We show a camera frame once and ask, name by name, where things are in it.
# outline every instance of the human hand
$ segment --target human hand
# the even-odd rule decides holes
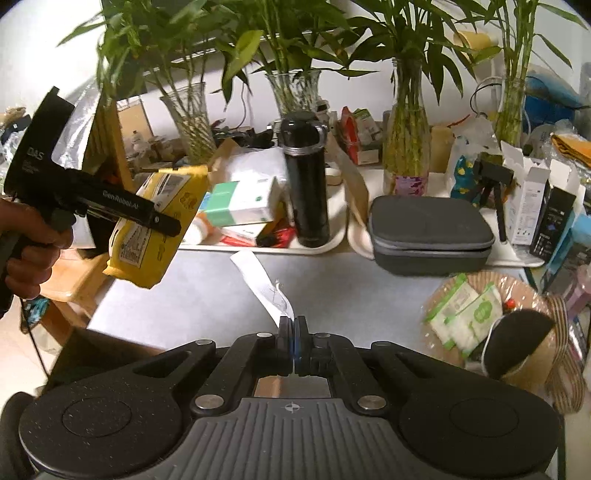
[[[28,246],[21,258],[7,263],[6,285],[22,299],[39,296],[40,285],[51,277],[51,268],[60,256],[60,250],[72,244],[72,229],[56,232],[45,223],[41,214],[24,203],[0,199],[0,231],[18,232],[46,247]]]

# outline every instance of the white tag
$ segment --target white tag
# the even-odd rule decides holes
[[[70,248],[96,248],[95,240],[90,233],[90,226],[86,217],[76,215],[76,223],[72,226],[74,241]]]
[[[281,317],[289,317],[293,320],[294,311],[290,301],[279,288],[279,282],[271,283],[267,272],[250,250],[242,250],[230,257],[242,274],[246,285],[259,299],[265,310],[269,312],[273,321],[279,327]]]

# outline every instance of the black brush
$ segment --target black brush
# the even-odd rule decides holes
[[[498,380],[517,367],[534,353],[553,326],[550,317],[535,310],[516,310],[505,315],[484,351],[488,376]]]

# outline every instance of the green and white box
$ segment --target green and white box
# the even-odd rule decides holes
[[[218,183],[205,214],[217,227],[272,222],[280,197],[281,188],[275,177]]]

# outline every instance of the white tray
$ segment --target white tray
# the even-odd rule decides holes
[[[382,195],[382,182],[384,180],[384,171],[370,168],[360,168],[361,175],[369,190],[369,201]],[[430,173],[427,195],[431,197],[449,197],[445,188],[445,175],[443,173]],[[492,209],[483,208],[480,210],[484,220],[491,226],[495,234],[496,241],[492,247],[492,252],[488,257],[486,264],[490,267],[529,267],[535,268],[544,265],[544,261],[530,255],[528,247],[513,246],[508,242],[502,244],[499,242],[499,226],[496,222],[496,212]],[[347,232],[349,245],[362,257],[370,260],[374,259],[374,249],[371,244],[369,232],[364,225],[351,216],[351,222]]]
[[[345,200],[345,186],[328,187],[328,210],[330,223],[330,240],[326,245],[318,248],[307,248],[294,238],[288,248],[259,248],[259,247],[232,247],[219,243],[221,233],[214,233],[201,245],[191,245],[182,242],[180,250],[208,250],[216,252],[238,252],[240,250],[252,250],[262,254],[289,254],[289,255],[319,255],[332,250],[340,245],[347,231],[347,202]]]

